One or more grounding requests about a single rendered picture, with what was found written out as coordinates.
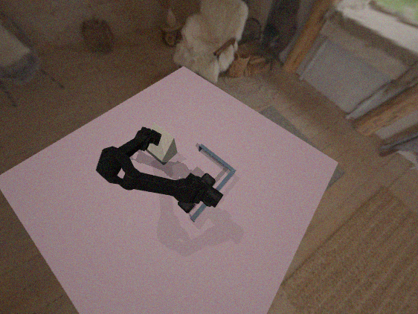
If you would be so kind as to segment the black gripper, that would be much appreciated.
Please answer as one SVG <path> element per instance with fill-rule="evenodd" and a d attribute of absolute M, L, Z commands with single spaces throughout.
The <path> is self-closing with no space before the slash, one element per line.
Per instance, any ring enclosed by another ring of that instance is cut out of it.
<path fill-rule="evenodd" d="M 213 186 L 216 182 L 216 180 L 210 176 L 208 173 L 205 173 L 202 178 L 205 181 L 205 184 L 209 187 L 209 186 Z M 193 207 L 196 205 L 195 203 L 184 203 L 184 202 L 180 202 L 178 201 L 178 205 L 186 212 L 189 213 Z"/>

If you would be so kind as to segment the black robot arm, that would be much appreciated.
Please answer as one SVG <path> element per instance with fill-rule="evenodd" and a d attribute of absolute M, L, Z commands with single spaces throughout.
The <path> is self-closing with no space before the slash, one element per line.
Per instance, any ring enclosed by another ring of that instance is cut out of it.
<path fill-rule="evenodd" d="M 147 150 L 149 144 L 158 146 L 161 134 L 142 127 L 131 141 L 117 147 L 102 150 L 96 171 L 109 183 L 118 184 L 126 190 L 143 190 L 173 196 L 177 201 L 199 204 L 214 208 L 223 194 L 207 186 L 203 178 L 190 173 L 186 179 L 172 180 L 138 171 L 130 157 L 138 150 Z M 118 176 L 121 168 L 125 175 Z"/>

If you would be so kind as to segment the clear glass corner walls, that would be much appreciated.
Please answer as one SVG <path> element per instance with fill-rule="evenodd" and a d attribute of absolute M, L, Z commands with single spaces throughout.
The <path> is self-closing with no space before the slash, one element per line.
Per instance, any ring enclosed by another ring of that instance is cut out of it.
<path fill-rule="evenodd" d="M 204 151 L 201 147 L 199 147 L 199 152 L 202 153 L 204 156 L 206 156 L 208 159 L 210 159 L 214 164 L 216 164 L 218 167 L 220 167 L 222 170 L 224 170 L 227 174 L 230 173 L 230 170 L 227 167 L 225 167 L 223 164 L 221 164 L 219 161 L 217 161 L 213 156 L 211 156 L 209 153 L 207 153 L 206 151 Z M 225 185 L 226 184 L 227 184 L 227 182 L 225 183 Z M 221 189 L 223 189 L 223 187 Z M 197 218 L 199 216 L 200 215 L 198 215 Z M 196 219 L 194 220 L 194 222 L 196 221 Z"/>

